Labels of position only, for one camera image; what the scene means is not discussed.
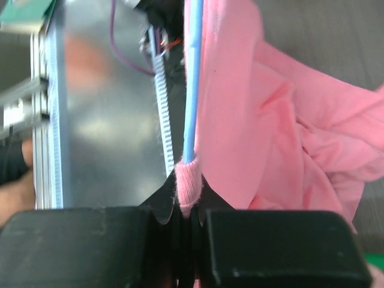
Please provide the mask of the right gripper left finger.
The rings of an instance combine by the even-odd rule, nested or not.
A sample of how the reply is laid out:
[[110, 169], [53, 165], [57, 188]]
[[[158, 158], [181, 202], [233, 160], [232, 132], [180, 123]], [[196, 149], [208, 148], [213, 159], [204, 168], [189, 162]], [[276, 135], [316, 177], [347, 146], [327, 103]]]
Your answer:
[[2, 287], [176, 287], [166, 224], [138, 207], [19, 212], [1, 229]]

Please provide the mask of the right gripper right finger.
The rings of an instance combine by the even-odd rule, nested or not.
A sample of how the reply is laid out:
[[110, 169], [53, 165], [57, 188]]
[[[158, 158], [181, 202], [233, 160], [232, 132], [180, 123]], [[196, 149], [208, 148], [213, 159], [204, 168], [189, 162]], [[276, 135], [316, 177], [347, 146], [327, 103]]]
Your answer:
[[370, 287], [349, 224], [331, 211], [236, 210], [204, 183], [193, 209], [196, 287]]

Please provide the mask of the pink t shirt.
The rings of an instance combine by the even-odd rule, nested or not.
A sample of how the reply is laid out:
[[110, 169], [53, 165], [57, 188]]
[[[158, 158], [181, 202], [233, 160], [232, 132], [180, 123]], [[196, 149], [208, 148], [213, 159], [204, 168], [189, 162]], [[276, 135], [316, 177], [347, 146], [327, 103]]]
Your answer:
[[189, 215], [206, 180], [237, 209], [329, 210], [352, 221], [366, 182], [383, 176], [383, 90], [369, 91], [307, 67], [263, 38], [251, 1], [184, 8], [187, 76], [200, 47], [195, 139], [175, 166]]

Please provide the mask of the light blue wire hanger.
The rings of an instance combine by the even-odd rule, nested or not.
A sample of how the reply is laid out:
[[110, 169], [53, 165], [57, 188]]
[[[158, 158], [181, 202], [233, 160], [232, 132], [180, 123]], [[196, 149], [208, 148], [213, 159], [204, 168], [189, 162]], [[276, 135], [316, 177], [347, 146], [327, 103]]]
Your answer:
[[197, 122], [197, 108], [199, 99], [200, 61], [202, 51], [203, 30], [203, 0], [190, 1], [186, 7], [189, 9], [189, 30], [185, 31], [184, 44], [186, 74], [186, 104], [184, 123], [183, 162], [189, 164], [194, 160], [194, 145]]

